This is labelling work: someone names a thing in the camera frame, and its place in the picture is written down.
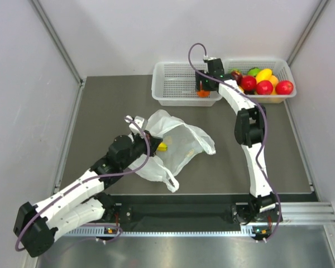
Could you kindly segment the orange tangerine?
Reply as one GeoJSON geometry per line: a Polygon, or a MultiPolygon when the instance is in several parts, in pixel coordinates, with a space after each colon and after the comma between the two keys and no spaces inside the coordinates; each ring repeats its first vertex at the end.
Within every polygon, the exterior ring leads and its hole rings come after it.
{"type": "Polygon", "coordinates": [[[210,91],[199,90],[197,91],[197,95],[201,98],[207,98],[210,95],[210,91]]]}

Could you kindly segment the white plastic bag with fruit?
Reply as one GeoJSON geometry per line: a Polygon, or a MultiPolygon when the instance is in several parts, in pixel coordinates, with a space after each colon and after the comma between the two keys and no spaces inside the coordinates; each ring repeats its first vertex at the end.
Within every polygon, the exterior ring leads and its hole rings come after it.
{"type": "Polygon", "coordinates": [[[174,193],[179,189],[175,177],[197,154],[216,154],[215,143],[201,128],[189,125],[165,110],[156,111],[147,120],[145,130],[162,138],[167,151],[156,151],[149,159],[142,155],[128,168],[148,181],[165,183],[174,193]]]}

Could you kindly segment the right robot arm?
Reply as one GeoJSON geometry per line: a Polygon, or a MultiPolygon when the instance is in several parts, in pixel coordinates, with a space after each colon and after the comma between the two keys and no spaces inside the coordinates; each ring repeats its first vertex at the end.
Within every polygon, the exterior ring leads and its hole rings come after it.
{"type": "Polygon", "coordinates": [[[241,145],[250,175],[250,201],[248,210],[238,216],[244,224],[262,221],[276,207],[275,194],[267,181],[264,158],[265,119],[263,106],[256,104],[240,90],[233,76],[226,74],[220,58],[203,58],[204,70],[195,70],[196,91],[216,92],[236,114],[234,136],[241,145]]]}

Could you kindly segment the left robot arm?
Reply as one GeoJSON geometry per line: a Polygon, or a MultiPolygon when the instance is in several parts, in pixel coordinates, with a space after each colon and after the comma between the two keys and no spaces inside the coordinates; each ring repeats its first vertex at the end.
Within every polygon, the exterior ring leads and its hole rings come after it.
{"type": "Polygon", "coordinates": [[[43,201],[21,205],[13,228],[15,250],[38,257],[70,231],[89,222],[112,220],[115,203],[104,190],[130,174],[128,167],[141,156],[146,164],[161,144],[162,139],[149,131],[117,136],[107,154],[76,181],[43,201]]]}

